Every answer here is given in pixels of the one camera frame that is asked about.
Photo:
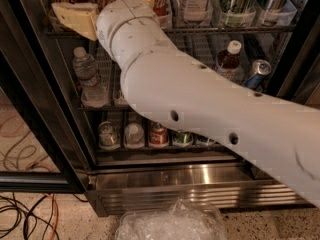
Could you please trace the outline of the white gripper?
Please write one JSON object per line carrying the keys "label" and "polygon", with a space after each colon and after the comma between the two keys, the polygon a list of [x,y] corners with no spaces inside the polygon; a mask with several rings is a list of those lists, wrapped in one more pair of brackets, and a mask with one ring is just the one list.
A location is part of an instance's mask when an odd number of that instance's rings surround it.
{"label": "white gripper", "polygon": [[116,0],[105,6],[100,13],[94,3],[60,2],[52,3],[51,6],[62,25],[91,41],[98,38],[101,46],[110,51],[113,36],[123,24],[140,18],[159,23],[158,16],[151,8],[154,2],[155,0]]}

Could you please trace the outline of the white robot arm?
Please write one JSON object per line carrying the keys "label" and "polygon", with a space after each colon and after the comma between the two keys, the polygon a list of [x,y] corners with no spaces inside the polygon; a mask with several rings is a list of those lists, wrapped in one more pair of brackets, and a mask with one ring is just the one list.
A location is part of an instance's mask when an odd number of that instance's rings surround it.
{"label": "white robot arm", "polygon": [[219,142],[320,207],[319,110],[239,86],[180,51],[143,0],[52,8],[119,65],[124,98],[141,116]]}

